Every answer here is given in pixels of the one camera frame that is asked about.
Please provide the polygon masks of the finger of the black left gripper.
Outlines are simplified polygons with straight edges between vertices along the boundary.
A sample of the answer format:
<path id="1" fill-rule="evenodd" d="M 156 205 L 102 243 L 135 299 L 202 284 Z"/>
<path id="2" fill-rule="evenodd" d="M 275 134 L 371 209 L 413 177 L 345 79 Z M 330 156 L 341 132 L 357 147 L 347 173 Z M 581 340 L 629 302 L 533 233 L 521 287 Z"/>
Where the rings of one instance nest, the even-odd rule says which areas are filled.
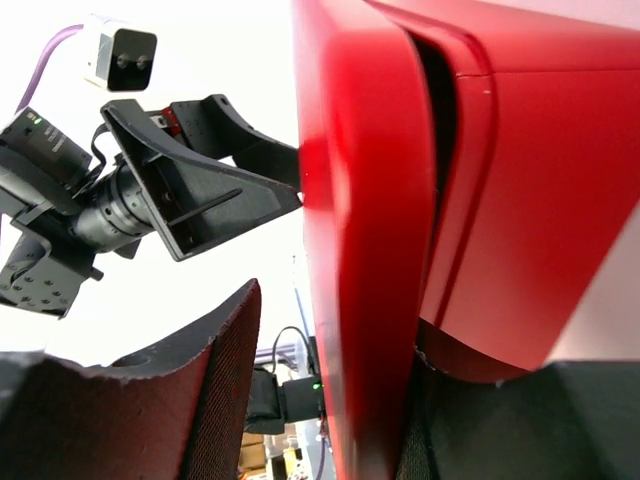
<path id="1" fill-rule="evenodd" d="M 150 224 L 172 258 L 183 261 L 301 207 L 301 187 L 215 160 L 169 131 L 169 107 L 157 126 L 134 100 L 101 109 L 105 125 L 141 188 Z"/>
<path id="2" fill-rule="evenodd" d="M 254 129 L 226 96 L 173 102 L 169 131 L 188 148 L 289 186 L 300 184 L 298 150 Z"/>

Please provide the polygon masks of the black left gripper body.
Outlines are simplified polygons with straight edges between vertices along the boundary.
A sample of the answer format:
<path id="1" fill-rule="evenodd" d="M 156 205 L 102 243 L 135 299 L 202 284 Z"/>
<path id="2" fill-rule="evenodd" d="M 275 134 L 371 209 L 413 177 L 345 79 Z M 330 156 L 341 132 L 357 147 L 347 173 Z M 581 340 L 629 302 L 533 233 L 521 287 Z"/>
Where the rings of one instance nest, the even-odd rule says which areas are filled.
<path id="1" fill-rule="evenodd" d="M 150 213 L 124 160 L 105 165 L 30 107 L 2 130 L 1 212 L 21 233 L 1 269 L 3 305 L 62 318 L 102 279 L 97 255 L 135 256 Z"/>

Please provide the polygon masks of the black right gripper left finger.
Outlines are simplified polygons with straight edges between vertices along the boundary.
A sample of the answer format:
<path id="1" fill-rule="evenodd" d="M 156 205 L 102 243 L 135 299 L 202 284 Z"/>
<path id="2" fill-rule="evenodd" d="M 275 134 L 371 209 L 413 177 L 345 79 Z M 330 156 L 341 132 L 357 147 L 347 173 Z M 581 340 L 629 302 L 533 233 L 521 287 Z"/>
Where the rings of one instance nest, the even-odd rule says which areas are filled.
<path id="1" fill-rule="evenodd" d="M 261 314 L 250 280 L 108 367 L 1 356 L 5 479 L 232 479 Z"/>

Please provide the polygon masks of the red chocolate box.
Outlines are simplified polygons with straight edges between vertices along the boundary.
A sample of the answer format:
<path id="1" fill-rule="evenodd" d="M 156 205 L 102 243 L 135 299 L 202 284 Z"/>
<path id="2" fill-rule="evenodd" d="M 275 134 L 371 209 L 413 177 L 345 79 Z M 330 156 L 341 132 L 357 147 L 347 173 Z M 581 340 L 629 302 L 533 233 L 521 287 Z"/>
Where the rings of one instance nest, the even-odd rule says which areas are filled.
<path id="1" fill-rule="evenodd" d="M 419 343 L 491 381 L 548 358 L 639 199 L 639 33 L 486 1 L 379 1 L 430 87 L 439 212 Z"/>

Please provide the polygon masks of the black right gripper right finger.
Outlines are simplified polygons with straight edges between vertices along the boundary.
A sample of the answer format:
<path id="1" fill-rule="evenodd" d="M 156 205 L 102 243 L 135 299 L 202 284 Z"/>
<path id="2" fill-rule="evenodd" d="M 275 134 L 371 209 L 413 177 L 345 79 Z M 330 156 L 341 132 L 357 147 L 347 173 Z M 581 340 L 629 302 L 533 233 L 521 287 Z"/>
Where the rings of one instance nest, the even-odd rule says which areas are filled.
<path id="1" fill-rule="evenodd" d="M 636 479 L 639 364 L 532 373 L 419 324 L 399 479 Z"/>

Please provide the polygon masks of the red box lid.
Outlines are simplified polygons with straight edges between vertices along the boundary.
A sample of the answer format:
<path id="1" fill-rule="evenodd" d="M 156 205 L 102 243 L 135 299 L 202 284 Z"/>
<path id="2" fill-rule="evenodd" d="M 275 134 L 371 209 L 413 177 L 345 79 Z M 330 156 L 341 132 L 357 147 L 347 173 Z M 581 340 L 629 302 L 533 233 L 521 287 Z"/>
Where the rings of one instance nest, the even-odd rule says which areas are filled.
<path id="1" fill-rule="evenodd" d="M 296 1 L 304 240 L 340 479 L 391 479 L 435 201 L 426 75 L 400 1 Z"/>

